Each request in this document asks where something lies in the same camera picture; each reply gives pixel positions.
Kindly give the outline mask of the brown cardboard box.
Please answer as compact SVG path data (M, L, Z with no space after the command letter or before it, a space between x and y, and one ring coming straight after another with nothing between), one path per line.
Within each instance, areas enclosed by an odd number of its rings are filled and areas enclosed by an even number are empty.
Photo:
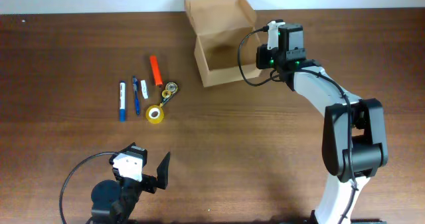
M256 12L247 0L184 0L196 34L194 55L204 87L242 80L237 52L255 30Z

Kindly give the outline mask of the yellow clear tape roll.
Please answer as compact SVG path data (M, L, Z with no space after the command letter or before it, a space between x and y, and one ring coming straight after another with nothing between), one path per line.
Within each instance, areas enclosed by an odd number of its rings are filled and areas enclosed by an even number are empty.
M152 105L146 110L145 116L149 123L159 124L163 121L165 115L162 107L159 105Z

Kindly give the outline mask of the small white eraser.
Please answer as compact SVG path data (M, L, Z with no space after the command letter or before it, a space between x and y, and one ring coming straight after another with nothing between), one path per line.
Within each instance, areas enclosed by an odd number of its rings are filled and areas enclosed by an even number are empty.
M149 93L148 93L148 88L147 88L146 80L141 80L140 81L140 87L141 87L141 94L142 94L143 98L144 99L148 99L149 98Z

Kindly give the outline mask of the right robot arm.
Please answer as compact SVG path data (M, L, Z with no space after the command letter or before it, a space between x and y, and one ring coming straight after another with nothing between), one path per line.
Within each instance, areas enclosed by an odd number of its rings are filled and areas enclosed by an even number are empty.
M307 223L351 223L362 189L388 161L383 106L345 90L308 59L300 24L273 20L262 31L268 42L257 49L257 68L271 68L270 80L286 83L324 118L321 155L329 175Z

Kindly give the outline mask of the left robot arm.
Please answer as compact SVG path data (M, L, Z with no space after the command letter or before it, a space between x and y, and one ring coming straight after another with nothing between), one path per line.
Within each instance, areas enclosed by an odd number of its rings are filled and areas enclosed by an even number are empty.
M89 223L127 223L143 192L154 194L166 189L171 154L168 152L157 167L157 175L146 175L147 150L135 143L112 154L109 163L115 180L98 183L91 192Z

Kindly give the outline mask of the orange highlighter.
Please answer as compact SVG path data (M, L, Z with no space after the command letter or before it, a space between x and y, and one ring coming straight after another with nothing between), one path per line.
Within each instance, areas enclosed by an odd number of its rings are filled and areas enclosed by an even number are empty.
M150 61L150 65L151 65L151 69L152 69L152 73L153 73L155 85L156 86L162 86L163 85L163 80L162 80L162 77L161 77L161 72L160 72L160 69L159 69L159 64L158 64L158 61L157 61L157 57L155 55L151 55L149 57L149 61Z

